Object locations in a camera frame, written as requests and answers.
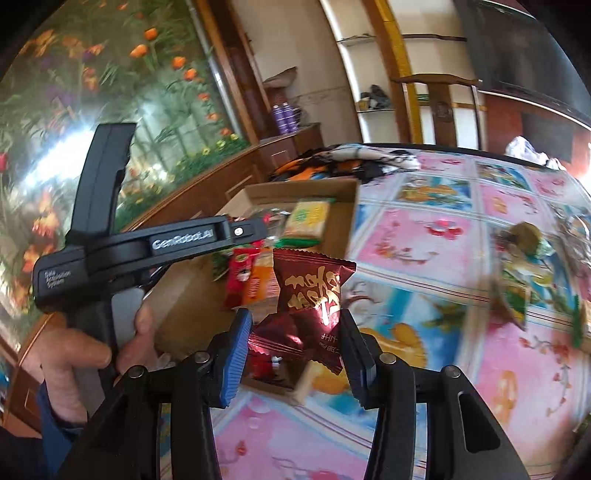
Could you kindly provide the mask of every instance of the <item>clothing pile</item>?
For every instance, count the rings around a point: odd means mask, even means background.
[[[419,170],[417,157],[407,150],[342,144],[307,152],[276,169],[271,181],[356,177],[362,183],[398,171]]]

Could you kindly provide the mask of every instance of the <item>black screen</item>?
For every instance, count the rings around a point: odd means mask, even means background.
[[[531,100],[591,125],[591,96],[542,23],[486,0],[456,0],[456,6],[483,90]]]

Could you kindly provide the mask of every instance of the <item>table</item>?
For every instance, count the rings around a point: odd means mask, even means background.
[[[563,171],[474,151],[415,153],[420,171],[361,187],[349,251],[358,271],[343,288],[343,304],[363,331],[409,364],[460,366],[531,477],[552,478],[589,410],[590,368],[570,342],[579,284],[555,237],[554,211],[591,222],[591,199]],[[502,324],[488,302],[491,272],[505,254],[495,233],[520,221],[537,225],[557,250],[548,262],[551,281],[532,283],[525,332]],[[213,411],[223,477],[361,480],[376,415],[360,408],[344,373],[321,365],[301,407],[242,389],[228,409]],[[165,440],[165,479],[169,449]],[[415,478],[424,477],[425,462],[426,408],[419,405]]]

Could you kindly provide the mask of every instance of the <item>screw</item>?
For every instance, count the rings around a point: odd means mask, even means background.
[[[131,367],[127,374],[130,378],[139,378],[144,374],[144,367],[142,367],[141,365]]]
[[[452,378],[457,378],[460,376],[460,374],[462,373],[460,371],[460,369],[458,367],[456,367],[455,365],[448,365],[447,367],[445,367],[443,369],[443,371],[445,372],[445,374],[448,377],[452,377]]]
[[[196,364],[204,364],[209,360],[209,353],[207,352],[196,352],[194,355]]]
[[[396,363],[396,355],[393,353],[384,352],[379,356],[379,360],[386,365],[392,365]]]

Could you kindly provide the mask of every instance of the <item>wooden chair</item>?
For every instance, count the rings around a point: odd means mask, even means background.
[[[476,114],[476,132],[478,134],[478,149],[482,150],[482,127],[480,124],[480,103],[478,101],[478,87],[480,80],[466,80],[455,75],[445,73],[418,73],[397,79],[392,82],[402,83],[404,97],[407,103],[407,111],[410,113],[408,102],[409,83],[424,83],[429,92],[429,104],[433,114],[433,126],[435,128],[435,143],[445,147],[457,147],[456,123],[453,117],[452,96],[450,85],[463,85],[470,88],[474,111]],[[407,127],[410,131],[410,120],[407,117]]]

